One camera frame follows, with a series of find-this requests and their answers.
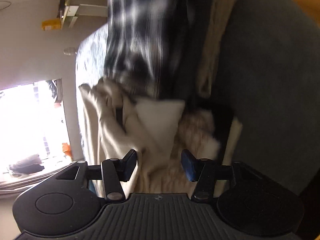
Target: beige blanket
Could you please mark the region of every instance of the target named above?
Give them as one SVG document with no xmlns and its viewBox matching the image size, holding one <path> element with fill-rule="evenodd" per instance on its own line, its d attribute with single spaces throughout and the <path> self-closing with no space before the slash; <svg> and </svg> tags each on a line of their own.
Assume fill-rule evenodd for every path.
<svg viewBox="0 0 320 240">
<path fill-rule="evenodd" d="M 208 135 L 208 125 L 202 113 L 184 115 L 180 121 L 171 155 L 161 152 L 150 133 L 140 123 L 135 107 L 127 95 L 112 81 L 100 79 L 92 88 L 79 87 L 84 106 L 83 134 L 89 165 L 98 165 L 109 158 L 122 159 L 134 149 L 137 167 L 129 182 L 122 182 L 124 193 L 192 193 L 195 184 L 187 180 L 180 164 L 181 150 L 188 148 L 196 158 L 214 159 L 219 143 Z M 123 108 L 123 127 L 116 120 L 116 107 Z M 99 196 L 104 196 L 102 181 L 95 181 Z"/>
<path fill-rule="evenodd" d="M 212 1 L 209 26 L 196 78 L 197 92 L 203 98 L 208 98 L 211 95 L 211 87 L 218 70 L 220 41 L 236 1 L 237 0 Z"/>
</svg>

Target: gray fabric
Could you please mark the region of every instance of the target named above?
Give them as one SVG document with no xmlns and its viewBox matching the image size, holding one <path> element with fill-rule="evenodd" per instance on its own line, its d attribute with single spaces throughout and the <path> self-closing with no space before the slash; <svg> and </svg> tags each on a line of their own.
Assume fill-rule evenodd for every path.
<svg viewBox="0 0 320 240">
<path fill-rule="evenodd" d="M 292 0 L 238 0 L 211 99 L 243 123 L 235 160 L 307 186 L 320 168 L 320 30 Z"/>
</svg>

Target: plaid shirt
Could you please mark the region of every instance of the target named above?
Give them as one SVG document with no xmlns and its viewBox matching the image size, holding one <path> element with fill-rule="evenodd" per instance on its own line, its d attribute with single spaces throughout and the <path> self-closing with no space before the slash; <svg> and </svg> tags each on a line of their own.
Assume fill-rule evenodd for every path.
<svg viewBox="0 0 320 240">
<path fill-rule="evenodd" d="M 169 97 L 189 27 L 187 0 L 108 0 L 104 74 L 130 94 Z"/>
</svg>

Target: window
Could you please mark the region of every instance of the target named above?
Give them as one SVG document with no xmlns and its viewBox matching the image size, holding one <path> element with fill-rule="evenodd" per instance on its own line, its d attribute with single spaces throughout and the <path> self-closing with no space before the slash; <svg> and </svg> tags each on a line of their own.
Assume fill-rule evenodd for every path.
<svg viewBox="0 0 320 240">
<path fill-rule="evenodd" d="M 69 144 L 69 138 L 61 80 L 0 91 L 0 181 L 23 176 L 21 169 L 9 167 L 32 155 L 39 155 L 38 165 L 46 173 L 68 165 L 71 159 L 63 152 L 63 143 Z"/>
</svg>

